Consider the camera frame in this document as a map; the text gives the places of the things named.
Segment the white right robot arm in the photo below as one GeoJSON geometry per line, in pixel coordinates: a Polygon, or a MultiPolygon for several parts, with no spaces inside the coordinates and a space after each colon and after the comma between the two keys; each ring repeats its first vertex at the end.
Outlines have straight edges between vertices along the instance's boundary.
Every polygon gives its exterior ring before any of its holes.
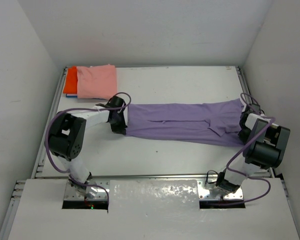
{"type": "Polygon", "coordinates": [[[283,161],[291,130],[262,113],[257,103],[248,104],[240,116],[239,139],[243,149],[226,164],[208,188],[215,196],[234,194],[260,170],[277,168],[283,161]]]}

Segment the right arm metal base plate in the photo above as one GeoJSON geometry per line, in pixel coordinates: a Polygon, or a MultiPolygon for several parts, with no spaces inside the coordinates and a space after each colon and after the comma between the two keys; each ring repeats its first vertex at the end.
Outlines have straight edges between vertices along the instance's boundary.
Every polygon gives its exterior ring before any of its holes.
{"type": "Polygon", "coordinates": [[[197,193],[200,201],[217,202],[217,201],[243,201],[244,195],[240,187],[235,193],[226,193],[215,187],[215,184],[205,183],[203,180],[197,181],[197,193]]]}

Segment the purple t-shirt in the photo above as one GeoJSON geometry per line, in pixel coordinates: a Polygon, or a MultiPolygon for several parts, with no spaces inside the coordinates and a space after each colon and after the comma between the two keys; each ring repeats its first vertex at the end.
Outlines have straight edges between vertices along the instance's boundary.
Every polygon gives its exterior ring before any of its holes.
{"type": "Polygon", "coordinates": [[[149,140],[241,147],[240,99],[216,103],[131,104],[126,134],[149,140]]]}

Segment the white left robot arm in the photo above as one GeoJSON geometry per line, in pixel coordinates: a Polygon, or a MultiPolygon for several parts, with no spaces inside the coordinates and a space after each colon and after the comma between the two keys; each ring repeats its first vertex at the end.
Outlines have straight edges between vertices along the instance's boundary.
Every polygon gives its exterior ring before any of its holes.
{"type": "Polygon", "coordinates": [[[114,134],[126,134],[124,111],[131,99],[126,102],[119,94],[92,108],[75,107],[59,111],[45,132],[44,147],[48,161],[57,172],[67,174],[70,185],[86,196],[105,188],[92,183],[92,174],[80,158],[85,132],[96,125],[109,124],[114,134]]]}

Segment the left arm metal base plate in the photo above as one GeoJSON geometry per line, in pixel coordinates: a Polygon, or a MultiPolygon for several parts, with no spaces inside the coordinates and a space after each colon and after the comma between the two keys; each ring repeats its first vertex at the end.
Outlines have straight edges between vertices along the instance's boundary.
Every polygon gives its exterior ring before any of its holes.
{"type": "Polygon", "coordinates": [[[87,198],[91,201],[107,201],[107,193],[110,192],[109,181],[93,181],[90,184],[98,185],[99,187],[92,186],[87,189],[83,189],[80,186],[73,185],[69,180],[66,184],[64,191],[64,201],[83,201],[87,198]]]}

